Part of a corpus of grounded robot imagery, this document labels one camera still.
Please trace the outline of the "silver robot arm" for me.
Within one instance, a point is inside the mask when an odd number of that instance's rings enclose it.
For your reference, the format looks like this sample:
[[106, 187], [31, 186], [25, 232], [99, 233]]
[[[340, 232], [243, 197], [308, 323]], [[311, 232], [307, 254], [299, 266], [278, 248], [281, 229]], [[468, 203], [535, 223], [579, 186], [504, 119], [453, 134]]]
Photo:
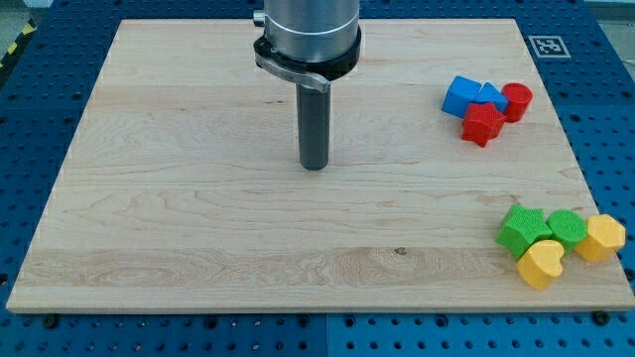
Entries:
[[263, 35], [253, 45], [257, 66], [321, 95], [359, 59], [357, 0], [265, 0]]

